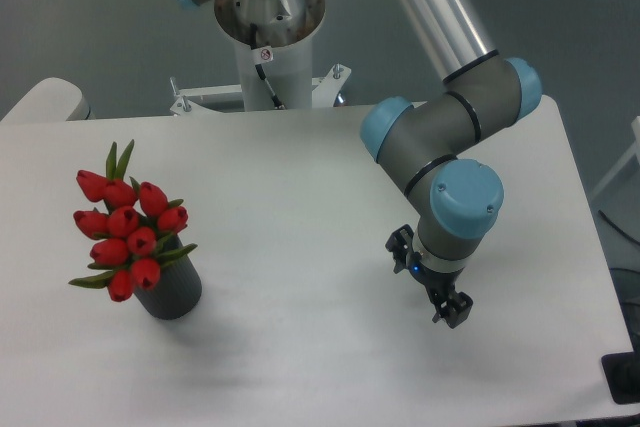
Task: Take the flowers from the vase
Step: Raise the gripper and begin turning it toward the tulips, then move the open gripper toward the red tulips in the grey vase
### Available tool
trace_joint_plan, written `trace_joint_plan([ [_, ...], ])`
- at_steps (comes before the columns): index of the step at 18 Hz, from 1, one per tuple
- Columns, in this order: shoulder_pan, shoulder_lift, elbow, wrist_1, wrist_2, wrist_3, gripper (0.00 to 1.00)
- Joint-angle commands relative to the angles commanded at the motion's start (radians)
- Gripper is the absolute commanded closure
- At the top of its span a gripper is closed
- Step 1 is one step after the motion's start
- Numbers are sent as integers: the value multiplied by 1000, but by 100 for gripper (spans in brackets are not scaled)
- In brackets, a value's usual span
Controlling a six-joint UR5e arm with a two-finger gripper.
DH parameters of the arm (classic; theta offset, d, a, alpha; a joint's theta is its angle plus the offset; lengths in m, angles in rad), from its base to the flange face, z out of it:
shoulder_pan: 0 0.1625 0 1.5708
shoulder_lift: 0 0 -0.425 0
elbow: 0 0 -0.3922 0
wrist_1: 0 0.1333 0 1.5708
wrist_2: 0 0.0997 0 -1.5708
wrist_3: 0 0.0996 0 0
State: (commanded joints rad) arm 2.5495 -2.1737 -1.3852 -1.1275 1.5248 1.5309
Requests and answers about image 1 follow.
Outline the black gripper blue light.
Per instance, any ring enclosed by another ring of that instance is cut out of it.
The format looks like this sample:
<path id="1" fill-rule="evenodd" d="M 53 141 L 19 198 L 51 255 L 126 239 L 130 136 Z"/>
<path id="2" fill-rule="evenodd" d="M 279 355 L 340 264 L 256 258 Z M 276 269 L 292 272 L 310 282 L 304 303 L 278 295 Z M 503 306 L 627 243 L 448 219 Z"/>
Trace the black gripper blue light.
<path id="1" fill-rule="evenodd" d="M 467 264 L 466 259 L 446 260 L 429 251 L 413 251 L 413 230 L 403 225 L 393 231 L 385 243 L 394 260 L 393 273 L 409 270 L 411 276 L 430 294 L 435 307 L 433 323 L 443 320 L 451 329 L 466 321 L 473 307 L 472 298 L 455 289 L 457 278 Z"/>

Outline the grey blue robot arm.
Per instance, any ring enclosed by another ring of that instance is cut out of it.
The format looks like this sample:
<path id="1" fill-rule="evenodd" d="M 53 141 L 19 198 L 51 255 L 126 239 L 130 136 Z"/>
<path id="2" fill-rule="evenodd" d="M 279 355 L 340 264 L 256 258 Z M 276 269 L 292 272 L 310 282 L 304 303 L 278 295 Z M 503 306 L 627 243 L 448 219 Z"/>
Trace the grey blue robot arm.
<path id="1" fill-rule="evenodd" d="M 418 106 L 401 97 L 380 102 L 362 121 L 360 137 L 419 216 L 416 227 L 403 226 L 387 241 L 396 270 L 424 286 L 436 320 L 456 327 L 473 306 L 456 280 L 504 199 L 498 175 L 463 153 L 533 112 L 542 85 L 526 61 L 501 57 L 468 0 L 399 1 L 445 91 Z M 235 44 L 246 110 L 318 103 L 310 41 L 325 0 L 178 2 L 214 6 L 219 27 Z"/>

